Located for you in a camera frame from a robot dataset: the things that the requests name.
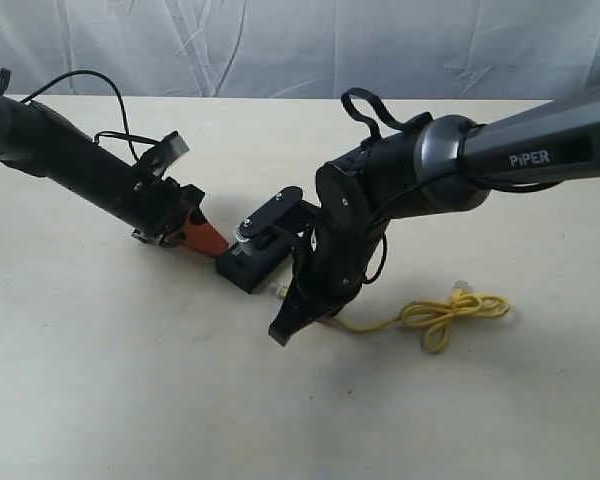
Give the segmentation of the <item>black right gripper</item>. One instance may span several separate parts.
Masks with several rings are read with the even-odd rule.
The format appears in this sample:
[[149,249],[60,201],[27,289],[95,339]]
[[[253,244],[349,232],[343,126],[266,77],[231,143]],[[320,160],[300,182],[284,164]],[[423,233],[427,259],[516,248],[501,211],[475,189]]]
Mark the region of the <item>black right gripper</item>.
[[293,278],[269,336],[286,345],[303,328],[336,315],[364,285],[375,282],[387,258],[387,227],[384,220],[350,232],[318,222],[316,243],[301,241],[294,250]]

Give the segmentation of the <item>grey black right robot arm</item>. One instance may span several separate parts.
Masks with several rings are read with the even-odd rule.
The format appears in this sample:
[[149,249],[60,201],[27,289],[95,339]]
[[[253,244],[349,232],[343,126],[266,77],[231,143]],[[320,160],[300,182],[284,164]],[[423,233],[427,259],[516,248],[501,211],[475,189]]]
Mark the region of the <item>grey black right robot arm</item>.
[[279,344],[370,283],[368,263],[386,249],[391,221],[469,211],[493,191],[600,177],[600,86],[489,124],[429,113],[398,121],[363,88],[341,102],[369,135],[316,171],[316,217],[294,249],[291,285],[269,327]]

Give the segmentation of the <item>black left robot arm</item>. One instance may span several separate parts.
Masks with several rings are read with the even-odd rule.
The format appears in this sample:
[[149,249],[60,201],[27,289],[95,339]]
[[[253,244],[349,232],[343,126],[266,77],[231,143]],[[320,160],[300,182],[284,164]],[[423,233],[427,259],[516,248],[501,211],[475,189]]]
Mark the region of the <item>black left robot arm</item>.
[[48,178],[133,227],[133,237],[163,248],[186,248],[216,258],[227,240],[201,210],[203,190],[181,185],[168,168],[189,147],[173,131],[160,140],[109,131],[107,137],[142,143],[147,150],[129,164],[100,146],[68,119],[29,96],[6,96],[11,72],[0,71],[0,163]]

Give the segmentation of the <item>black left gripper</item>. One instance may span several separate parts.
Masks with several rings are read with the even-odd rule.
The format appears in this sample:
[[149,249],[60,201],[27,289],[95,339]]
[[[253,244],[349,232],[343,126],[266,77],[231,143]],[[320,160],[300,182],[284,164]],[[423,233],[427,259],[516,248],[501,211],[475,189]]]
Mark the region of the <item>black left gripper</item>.
[[171,177],[113,177],[104,182],[107,208],[116,218],[148,237],[173,230],[188,216],[180,233],[173,238],[179,248],[195,251],[210,258],[225,253],[227,240],[197,208],[205,192],[192,184],[181,185]]

